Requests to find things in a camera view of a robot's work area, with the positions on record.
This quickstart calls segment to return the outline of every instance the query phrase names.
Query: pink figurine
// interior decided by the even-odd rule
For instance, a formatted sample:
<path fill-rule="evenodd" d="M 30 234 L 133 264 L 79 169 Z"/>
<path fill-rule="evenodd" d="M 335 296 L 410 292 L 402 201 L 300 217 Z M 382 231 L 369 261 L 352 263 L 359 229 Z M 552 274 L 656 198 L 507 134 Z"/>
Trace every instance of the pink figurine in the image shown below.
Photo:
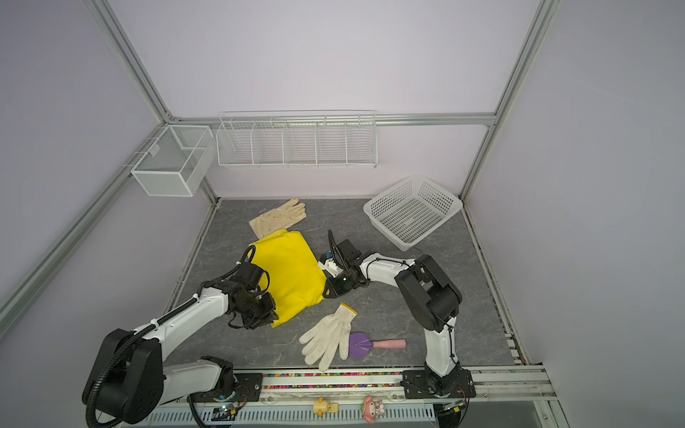
<path fill-rule="evenodd" d="M 362 413 L 364 414 L 364 419 L 366 419 L 368 423 L 376 423 L 377 417 L 385 416 L 383 400 L 374 401 L 373 397 L 368 396 L 364 399 Z"/>

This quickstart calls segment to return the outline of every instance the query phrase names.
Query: ventilated metal panel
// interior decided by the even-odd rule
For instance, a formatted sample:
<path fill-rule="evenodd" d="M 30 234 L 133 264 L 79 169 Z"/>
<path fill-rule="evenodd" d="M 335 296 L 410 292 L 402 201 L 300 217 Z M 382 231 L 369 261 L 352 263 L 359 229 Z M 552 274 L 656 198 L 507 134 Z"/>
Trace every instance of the ventilated metal panel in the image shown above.
<path fill-rule="evenodd" d="M 435 421 L 432 404 L 424 403 L 384 403 L 385 416 L 376 419 L 377 423 L 423 422 Z M 256 405 L 246 406 L 238 411 L 236 420 L 221 419 L 219 407 L 199 409 L 202 420 L 207 425 L 328 425 L 328 424 L 364 424 L 362 405 L 342 404 L 338 413 L 326 413 L 319 418 L 312 411 L 311 405 Z M 136 425 L 123 424 L 123 427 L 159 427 L 159 426 L 195 426 L 188 406 L 159 407 L 144 421 Z"/>

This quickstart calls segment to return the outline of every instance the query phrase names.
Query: white plastic basket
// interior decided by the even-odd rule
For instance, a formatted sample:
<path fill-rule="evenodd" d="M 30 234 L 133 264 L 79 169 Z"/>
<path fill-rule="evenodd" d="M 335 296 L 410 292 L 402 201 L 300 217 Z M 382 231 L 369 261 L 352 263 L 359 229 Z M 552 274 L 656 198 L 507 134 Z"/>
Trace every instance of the white plastic basket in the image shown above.
<path fill-rule="evenodd" d="M 191 197 L 215 157 L 210 127 L 167 125 L 131 174 L 150 196 Z"/>
<path fill-rule="evenodd" d="M 462 209 L 462 202 L 420 174 L 411 175 L 364 204 L 371 223 L 407 251 Z"/>

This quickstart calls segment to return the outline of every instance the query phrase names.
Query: black mounting plate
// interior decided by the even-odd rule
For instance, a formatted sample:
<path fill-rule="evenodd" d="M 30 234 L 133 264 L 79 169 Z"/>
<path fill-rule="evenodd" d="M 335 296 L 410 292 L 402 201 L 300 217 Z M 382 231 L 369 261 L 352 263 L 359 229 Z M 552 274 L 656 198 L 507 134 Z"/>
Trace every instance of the black mounting plate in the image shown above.
<path fill-rule="evenodd" d="M 475 397 L 475 387 L 473 386 L 473 378 L 471 372 L 461 368 L 457 372 L 456 383 L 464 389 L 468 398 Z M 408 399 L 434 399 L 435 395 L 428 392 L 428 383 L 426 382 L 425 370 L 405 370 L 402 372 L 402 385 L 404 387 L 404 396 Z M 447 397 L 451 399 L 461 399 L 463 397 L 462 391 L 459 388 L 454 388 Z"/>
<path fill-rule="evenodd" d="M 236 393 L 228 401 L 241 403 L 245 400 L 246 394 L 248 401 L 259 401 L 264 373 L 235 373 L 235 376 L 238 380 L 235 389 Z M 196 392 L 192 395 L 192 398 L 195 403 L 218 403 L 210 392 Z"/>

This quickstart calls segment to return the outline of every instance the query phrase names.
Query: white wire basket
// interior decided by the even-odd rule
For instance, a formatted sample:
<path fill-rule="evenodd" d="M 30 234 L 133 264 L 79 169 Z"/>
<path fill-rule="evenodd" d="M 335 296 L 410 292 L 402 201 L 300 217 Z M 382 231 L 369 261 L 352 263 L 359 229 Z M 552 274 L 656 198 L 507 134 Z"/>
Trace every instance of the white wire basket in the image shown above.
<path fill-rule="evenodd" d="M 208 126 L 167 125 L 131 174 L 150 196 L 191 197 L 216 157 Z"/>
<path fill-rule="evenodd" d="M 407 251 L 462 209 L 450 191 L 420 174 L 411 175 L 364 204 L 373 226 Z"/>
<path fill-rule="evenodd" d="M 308 120 L 222 120 L 219 165 L 233 168 L 322 168 L 378 163 L 373 116 Z"/>

